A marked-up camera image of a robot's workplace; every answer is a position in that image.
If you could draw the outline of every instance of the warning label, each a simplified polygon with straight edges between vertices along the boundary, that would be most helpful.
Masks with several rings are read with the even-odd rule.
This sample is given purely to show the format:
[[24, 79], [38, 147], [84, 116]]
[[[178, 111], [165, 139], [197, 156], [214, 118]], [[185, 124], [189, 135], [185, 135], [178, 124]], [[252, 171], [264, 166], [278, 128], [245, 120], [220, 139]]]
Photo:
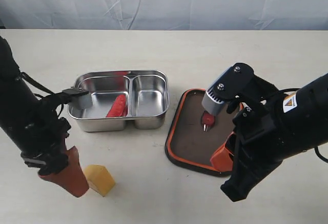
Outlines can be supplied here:
[[283, 112], [286, 113], [296, 107], [297, 107], [296, 92], [294, 92], [293, 94], [285, 97], [285, 99], [282, 102], [282, 108], [283, 108]]

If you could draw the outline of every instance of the white backdrop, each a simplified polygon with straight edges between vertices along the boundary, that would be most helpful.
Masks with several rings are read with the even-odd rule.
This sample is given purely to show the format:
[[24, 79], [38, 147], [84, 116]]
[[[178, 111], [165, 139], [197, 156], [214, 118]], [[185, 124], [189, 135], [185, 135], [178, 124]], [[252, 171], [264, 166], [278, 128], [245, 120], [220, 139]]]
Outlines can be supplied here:
[[328, 0], [0, 0], [7, 28], [325, 30]]

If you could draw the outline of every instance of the stainless steel lunch box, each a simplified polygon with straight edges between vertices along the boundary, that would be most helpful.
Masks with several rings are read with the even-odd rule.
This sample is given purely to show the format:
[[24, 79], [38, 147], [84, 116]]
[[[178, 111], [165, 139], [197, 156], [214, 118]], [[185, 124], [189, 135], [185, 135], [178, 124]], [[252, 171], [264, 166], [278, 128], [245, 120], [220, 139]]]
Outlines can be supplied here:
[[[168, 79], [156, 70], [91, 72], [80, 76], [74, 87], [82, 87], [92, 96], [90, 108], [78, 110], [68, 105], [69, 115], [86, 132], [123, 130], [129, 120], [138, 129], [156, 129], [163, 125], [170, 105]], [[121, 94], [127, 98], [127, 115], [106, 118]]]

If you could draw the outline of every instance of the tabletop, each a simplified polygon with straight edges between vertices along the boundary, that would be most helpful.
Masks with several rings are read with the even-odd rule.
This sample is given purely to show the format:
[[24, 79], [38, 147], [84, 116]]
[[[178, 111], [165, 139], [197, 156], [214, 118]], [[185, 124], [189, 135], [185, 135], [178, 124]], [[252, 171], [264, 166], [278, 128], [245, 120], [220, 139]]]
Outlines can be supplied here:
[[[167, 134], [184, 91], [207, 88], [235, 62], [279, 89], [302, 87], [328, 70], [324, 31], [0, 30], [22, 71], [53, 91], [90, 71], [156, 69], [169, 80], [170, 108], [156, 130], [83, 132], [68, 147], [80, 163], [104, 165], [116, 181], [106, 197], [75, 198], [27, 168], [0, 131], [1, 223], [326, 223], [328, 165], [313, 150], [286, 159], [246, 200], [233, 203], [217, 178], [173, 165]], [[320, 147], [328, 155], [328, 146]]]

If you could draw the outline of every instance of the yellow wooden block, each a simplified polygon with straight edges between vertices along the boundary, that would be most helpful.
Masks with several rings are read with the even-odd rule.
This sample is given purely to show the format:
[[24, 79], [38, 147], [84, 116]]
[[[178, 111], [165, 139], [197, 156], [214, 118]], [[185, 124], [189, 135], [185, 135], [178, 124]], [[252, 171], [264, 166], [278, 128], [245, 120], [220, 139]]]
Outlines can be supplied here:
[[106, 167], [101, 165], [89, 165], [84, 169], [89, 186], [101, 196], [105, 197], [114, 187], [115, 180]]

